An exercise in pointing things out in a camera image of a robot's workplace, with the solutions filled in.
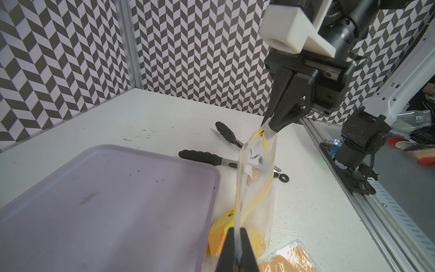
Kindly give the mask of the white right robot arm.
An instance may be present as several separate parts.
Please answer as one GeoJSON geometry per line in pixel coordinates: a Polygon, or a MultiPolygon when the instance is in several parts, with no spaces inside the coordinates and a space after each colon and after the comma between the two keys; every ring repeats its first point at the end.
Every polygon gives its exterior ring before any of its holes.
{"type": "MultiPolygon", "coordinates": [[[[351,50],[367,36],[381,10],[408,1],[271,1],[259,35],[271,47],[265,59],[273,81],[264,122],[279,132],[316,111],[326,116],[344,101],[355,58],[351,50]]],[[[435,73],[435,26],[430,24],[404,63],[342,126],[343,143],[324,147],[327,159],[351,193],[375,194],[364,164],[386,143],[393,123],[435,73]]]]}

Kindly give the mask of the clear printed bag pile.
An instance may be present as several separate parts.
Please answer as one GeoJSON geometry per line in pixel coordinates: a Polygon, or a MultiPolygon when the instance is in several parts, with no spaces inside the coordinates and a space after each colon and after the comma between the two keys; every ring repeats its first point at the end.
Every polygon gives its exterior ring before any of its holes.
{"type": "Polygon", "coordinates": [[[300,239],[290,242],[258,264],[260,272],[320,272],[300,239]]]}

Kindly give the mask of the steel black-tipped tongs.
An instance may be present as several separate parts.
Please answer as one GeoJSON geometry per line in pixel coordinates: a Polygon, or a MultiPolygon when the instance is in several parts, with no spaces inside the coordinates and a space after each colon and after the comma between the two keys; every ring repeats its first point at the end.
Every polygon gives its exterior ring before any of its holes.
{"type": "MultiPolygon", "coordinates": [[[[218,139],[225,143],[225,145],[231,149],[232,155],[239,152],[243,147],[243,142],[238,140],[234,132],[226,126],[226,124],[217,121],[215,123],[215,129],[212,132],[218,137],[218,139]]],[[[236,169],[238,167],[238,162],[235,159],[226,158],[225,156],[219,156],[210,152],[196,151],[196,150],[182,150],[178,153],[180,158],[192,160],[196,162],[206,163],[213,166],[223,166],[228,168],[236,169]]],[[[290,178],[287,174],[283,173],[282,170],[275,166],[274,167],[274,178],[279,179],[281,182],[289,182],[290,178]]]]}

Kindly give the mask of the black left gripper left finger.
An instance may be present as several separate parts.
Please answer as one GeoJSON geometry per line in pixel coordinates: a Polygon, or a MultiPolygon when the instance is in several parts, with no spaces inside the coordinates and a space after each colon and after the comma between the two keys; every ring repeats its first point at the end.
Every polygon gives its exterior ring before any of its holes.
{"type": "Polygon", "coordinates": [[[235,257],[234,228],[228,229],[224,245],[217,262],[215,272],[236,272],[238,269],[235,257]]]}

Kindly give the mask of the lilac plastic tray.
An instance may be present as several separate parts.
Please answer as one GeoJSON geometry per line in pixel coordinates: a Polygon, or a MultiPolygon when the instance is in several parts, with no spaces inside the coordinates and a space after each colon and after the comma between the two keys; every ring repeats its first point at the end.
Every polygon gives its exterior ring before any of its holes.
{"type": "Polygon", "coordinates": [[[220,172],[89,148],[1,210],[3,272],[199,272],[220,172]]]}

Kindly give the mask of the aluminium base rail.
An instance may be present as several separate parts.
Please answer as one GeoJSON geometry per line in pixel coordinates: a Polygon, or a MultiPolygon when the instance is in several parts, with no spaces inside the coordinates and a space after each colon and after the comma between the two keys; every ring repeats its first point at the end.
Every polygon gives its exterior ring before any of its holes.
{"type": "Polygon", "coordinates": [[[344,178],[335,169],[326,149],[321,146],[325,139],[333,138],[333,133],[339,133],[341,127],[307,118],[302,118],[300,123],[316,144],[392,270],[394,272],[433,272],[435,270],[435,245],[378,180],[371,179],[369,182],[376,190],[374,196],[351,193],[346,188],[344,178]]]}

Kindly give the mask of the clear resealable bag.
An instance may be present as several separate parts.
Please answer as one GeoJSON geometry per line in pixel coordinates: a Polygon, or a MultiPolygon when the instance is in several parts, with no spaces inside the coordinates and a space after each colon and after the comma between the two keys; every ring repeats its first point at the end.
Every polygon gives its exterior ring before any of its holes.
{"type": "Polygon", "coordinates": [[[275,205],[276,132],[267,124],[254,132],[239,153],[234,208],[209,230],[208,247],[216,268],[228,229],[234,228],[236,264],[241,257],[240,228],[245,228],[256,260],[270,244],[275,205]]]}

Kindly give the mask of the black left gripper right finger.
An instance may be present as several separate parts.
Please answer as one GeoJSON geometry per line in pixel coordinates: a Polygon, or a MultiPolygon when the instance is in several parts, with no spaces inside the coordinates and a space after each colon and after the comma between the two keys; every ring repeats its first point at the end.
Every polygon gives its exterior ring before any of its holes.
{"type": "Polygon", "coordinates": [[[241,257],[238,261],[239,272],[259,272],[257,260],[251,247],[248,233],[245,228],[240,228],[241,257]]]}

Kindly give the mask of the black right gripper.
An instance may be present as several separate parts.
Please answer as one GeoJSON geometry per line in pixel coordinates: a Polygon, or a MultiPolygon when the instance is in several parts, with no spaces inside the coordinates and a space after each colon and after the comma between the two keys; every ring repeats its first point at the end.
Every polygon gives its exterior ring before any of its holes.
{"type": "Polygon", "coordinates": [[[350,53],[378,11],[378,1],[271,1],[259,29],[273,82],[262,125],[278,133],[311,111],[334,112],[356,69],[350,53]]]}

